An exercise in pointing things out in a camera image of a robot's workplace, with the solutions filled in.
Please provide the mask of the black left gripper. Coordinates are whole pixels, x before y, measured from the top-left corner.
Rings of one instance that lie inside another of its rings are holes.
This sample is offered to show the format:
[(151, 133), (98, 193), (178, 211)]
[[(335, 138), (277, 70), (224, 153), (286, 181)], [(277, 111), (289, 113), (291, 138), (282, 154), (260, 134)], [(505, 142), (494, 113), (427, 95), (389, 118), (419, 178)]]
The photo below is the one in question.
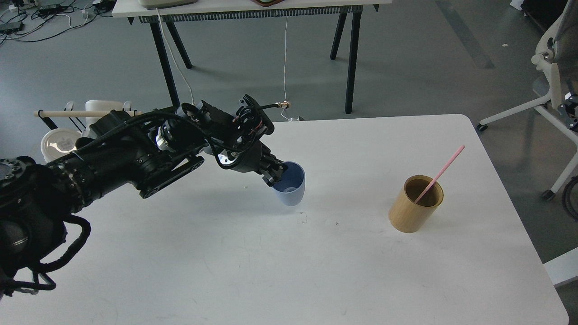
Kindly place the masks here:
[(277, 160), (270, 148), (261, 141), (254, 142), (250, 149), (238, 153), (237, 156), (234, 156), (233, 152), (223, 151), (217, 155), (217, 159), (222, 169), (264, 174), (268, 187), (273, 187), (277, 180), (281, 180), (283, 173), (289, 168), (286, 162)]

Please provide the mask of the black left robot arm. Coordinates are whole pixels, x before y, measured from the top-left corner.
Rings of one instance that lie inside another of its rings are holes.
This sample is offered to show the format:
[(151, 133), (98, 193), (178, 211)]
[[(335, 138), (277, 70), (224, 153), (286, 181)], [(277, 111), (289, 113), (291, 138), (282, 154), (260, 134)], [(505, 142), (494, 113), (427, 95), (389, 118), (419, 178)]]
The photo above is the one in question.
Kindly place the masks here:
[(138, 116), (110, 111), (91, 126), (94, 138), (45, 165), (31, 157), (1, 160), (2, 296), (56, 288), (48, 273), (64, 267), (86, 243), (91, 226), (76, 213), (130, 183), (151, 197), (202, 165), (202, 152), (222, 169), (283, 181), (289, 164), (262, 142), (274, 125), (249, 95), (230, 115), (205, 101)]

